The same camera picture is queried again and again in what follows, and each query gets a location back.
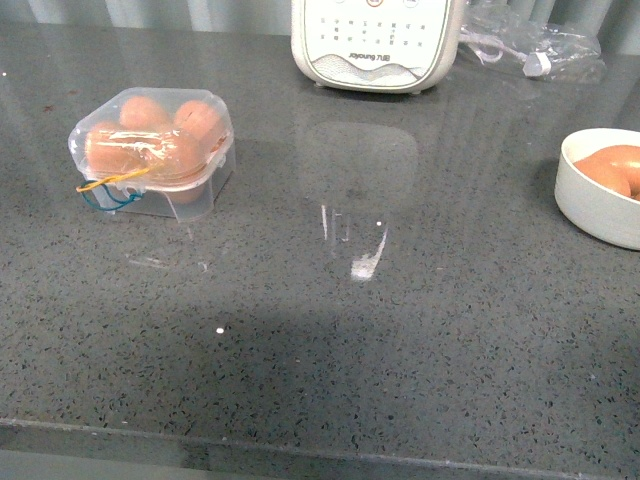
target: egg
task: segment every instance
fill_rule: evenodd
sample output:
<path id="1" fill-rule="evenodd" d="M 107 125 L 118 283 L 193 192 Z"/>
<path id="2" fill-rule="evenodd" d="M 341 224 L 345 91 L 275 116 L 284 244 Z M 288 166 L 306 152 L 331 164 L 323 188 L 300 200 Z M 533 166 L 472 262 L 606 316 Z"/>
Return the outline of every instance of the egg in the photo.
<path id="1" fill-rule="evenodd" d="M 631 196 L 631 185 L 623 171 L 599 158 L 587 157 L 574 163 L 574 166 L 587 177 L 614 192 Z"/>
<path id="2" fill-rule="evenodd" d="M 640 193 L 640 147 L 612 145 L 587 157 L 591 162 L 601 162 L 619 170 L 628 180 L 631 195 Z"/>
<path id="3" fill-rule="evenodd" d="M 169 122 L 171 118 L 166 110 L 149 97 L 131 97 L 120 108 L 120 124 L 128 130 L 154 129 Z"/>
<path id="4" fill-rule="evenodd" d="M 200 100 L 183 103 L 176 111 L 173 123 L 199 140 L 207 150 L 218 143 L 226 129 L 218 112 Z"/>
<path id="5" fill-rule="evenodd" d="M 159 143 L 145 152 L 149 164 L 163 177 L 185 178 L 196 175 L 205 165 L 205 151 L 187 132 L 169 126 L 158 133 Z"/>
<path id="6" fill-rule="evenodd" d="M 133 148 L 135 138 L 122 134 L 116 122 L 100 122 L 87 134 L 84 152 L 89 168 L 96 173 L 128 173 L 143 167 L 141 155 Z"/>
<path id="7" fill-rule="evenodd" d="M 183 190 L 181 192 L 170 192 L 165 193 L 165 195 L 171 200 L 173 203 L 178 203 L 181 205 L 185 205 L 187 203 L 195 202 L 202 196 L 207 183 L 203 183 L 202 185 L 198 185 L 195 188 L 190 190 Z"/>

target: yellow rubber band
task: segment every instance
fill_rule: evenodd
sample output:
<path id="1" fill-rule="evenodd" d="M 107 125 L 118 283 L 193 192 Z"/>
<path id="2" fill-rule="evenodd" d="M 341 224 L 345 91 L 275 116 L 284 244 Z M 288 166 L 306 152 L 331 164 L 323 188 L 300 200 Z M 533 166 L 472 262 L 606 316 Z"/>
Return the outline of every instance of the yellow rubber band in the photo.
<path id="1" fill-rule="evenodd" d="M 84 187 L 76 187 L 76 192 L 88 192 L 89 190 L 93 190 L 94 188 L 99 187 L 100 185 L 104 185 L 105 183 L 117 183 L 122 180 L 128 180 L 129 178 L 139 177 L 148 173 L 151 170 L 151 167 L 143 168 L 142 170 L 136 170 L 135 172 L 124 173 L 122 175 L 112 175 L 111 177 L 103 178 L 102 180 L 96 180 L 95 182 L 88 183 Z"/>

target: white appliance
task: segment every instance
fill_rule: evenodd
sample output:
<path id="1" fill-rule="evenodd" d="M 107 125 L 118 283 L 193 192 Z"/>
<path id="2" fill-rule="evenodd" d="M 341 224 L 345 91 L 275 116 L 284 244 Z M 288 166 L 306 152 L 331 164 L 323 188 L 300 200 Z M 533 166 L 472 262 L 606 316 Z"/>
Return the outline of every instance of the white appliance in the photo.
<path id="1" fill-rule="evenodd" d="M 291 49 L 318 85 L 420 92 L 455 59 L 466 0 L 292 0 Z"/>

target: speckled countertop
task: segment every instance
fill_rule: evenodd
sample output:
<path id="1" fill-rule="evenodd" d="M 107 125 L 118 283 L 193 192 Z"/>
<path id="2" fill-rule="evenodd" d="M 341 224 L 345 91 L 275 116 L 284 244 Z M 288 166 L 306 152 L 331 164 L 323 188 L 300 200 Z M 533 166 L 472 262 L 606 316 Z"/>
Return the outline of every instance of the speckled countertop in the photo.
<path id="1" fill-rule="evenodd" d="M 0 37 L 0 417 L 639 475 L 640 257 L 553 198 L 567 134 L 640 130 L 639 58 L 600 86 L 458 59 L 394 97 L 315 88 L 284 37 Z M 226 101 L 202 221 L 75 193 L 67 136 L 132 86 Z"/>

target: plastic bag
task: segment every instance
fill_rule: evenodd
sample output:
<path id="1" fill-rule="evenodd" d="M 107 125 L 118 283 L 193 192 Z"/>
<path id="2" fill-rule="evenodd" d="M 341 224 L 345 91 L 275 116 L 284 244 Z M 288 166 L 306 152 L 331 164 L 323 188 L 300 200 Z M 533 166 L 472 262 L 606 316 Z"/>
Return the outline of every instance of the plastic bag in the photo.
<path id="1" fill-rule="evenodd" d="M 606 73 L 595 36 L 524 20 L 496 1 L 468 6 L 459 51 L 486 67 L 545 81 L 595 84 Z"/>

